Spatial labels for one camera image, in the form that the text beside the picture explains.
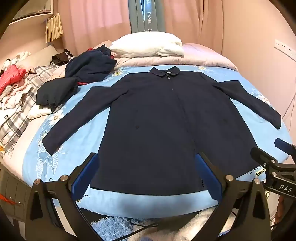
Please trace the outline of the right hand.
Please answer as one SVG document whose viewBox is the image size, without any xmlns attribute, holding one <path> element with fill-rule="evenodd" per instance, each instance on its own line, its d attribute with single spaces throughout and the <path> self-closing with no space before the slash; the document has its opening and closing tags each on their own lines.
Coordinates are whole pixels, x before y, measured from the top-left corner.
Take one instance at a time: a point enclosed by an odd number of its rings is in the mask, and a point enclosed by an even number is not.
<svg viewBox="0 0 296 241">
<path fill-rule="evenodd" d="M 274 217 L 274 223 L 275 224 L 278 224 L 282 220 L 282 218 L 285 216 L 285 214 L 290 209 L 292 203 L 293 203 L 292 199 L 289 199 L 289 198 L 284 197 L 284 196 L 279 196 L 277 211 L 276 211 L 275 217 Z"/>
</svg>

